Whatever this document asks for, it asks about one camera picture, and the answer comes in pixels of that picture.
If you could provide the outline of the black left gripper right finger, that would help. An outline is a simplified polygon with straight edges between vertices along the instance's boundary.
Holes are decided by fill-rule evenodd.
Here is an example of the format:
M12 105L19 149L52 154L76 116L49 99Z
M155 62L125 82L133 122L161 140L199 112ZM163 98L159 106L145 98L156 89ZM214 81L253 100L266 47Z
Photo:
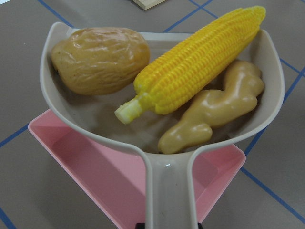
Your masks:
M201 223L198 223L197 225L198 225L198 229L203 229L203 227L202 227L202 224L201 224Z

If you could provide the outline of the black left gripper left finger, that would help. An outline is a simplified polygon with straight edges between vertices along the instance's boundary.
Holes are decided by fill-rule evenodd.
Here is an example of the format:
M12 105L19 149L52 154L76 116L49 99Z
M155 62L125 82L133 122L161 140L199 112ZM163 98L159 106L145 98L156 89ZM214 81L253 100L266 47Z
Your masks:
M145 229L145 223L137 223L135 229Z

